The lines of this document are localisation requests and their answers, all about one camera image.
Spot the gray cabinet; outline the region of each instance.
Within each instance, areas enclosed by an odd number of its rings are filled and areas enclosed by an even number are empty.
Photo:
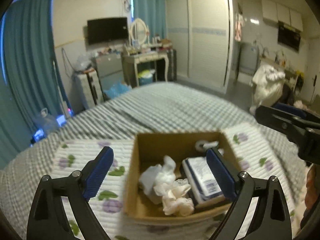
[[[111,53],[96,59],[102,91],[109,90],[115,83],[124,81],[121,55]]]

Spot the blue plastic bag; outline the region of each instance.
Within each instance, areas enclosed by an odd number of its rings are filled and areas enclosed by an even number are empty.
[[[108,98],[113,99],[121,94],[128,92],[131,89],[131,86],[127,86],[125,84],[121,84],[121,82],[117,82],[109,90],[104,90],[104,92],[108,96]]]

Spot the faucet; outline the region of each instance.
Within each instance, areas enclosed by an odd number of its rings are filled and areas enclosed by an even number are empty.
[[[266,57],[267,57],[266,54],[265,54],[265,52],[267,52],[268,55],[269,55],[269,49],[268,49],[267,47],[264,47],[264,48],[263,48],[263,51],[262,51],[262,57],[263,57],[263,58],[266,58]]]

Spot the storage box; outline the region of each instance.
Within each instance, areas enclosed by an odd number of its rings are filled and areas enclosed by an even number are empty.
[[[228,140],[220,132],[138,134],[132,150],[124,196],[124,211],[129,217],[145,225],[182,225],[220,215],[230,207],[231,203],[224,201],[210,209],[196,210],[188,217],[166,216],[162,204],[153,204],[139,189],[140,175],[150,166],[163,164],[165,155],[170,156],[176,162],[175,174],[178,179],[181,176],[179,169],[184,159],[202,156],[195,150],[195,143],[199,140],[219,141],[219,148],[224,149],[224,158],[241,171]]]

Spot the white wardrobe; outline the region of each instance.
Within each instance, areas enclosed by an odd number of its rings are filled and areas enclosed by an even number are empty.
[[[166,0],[178,80],[225,93],[234,44],[234,0]]]

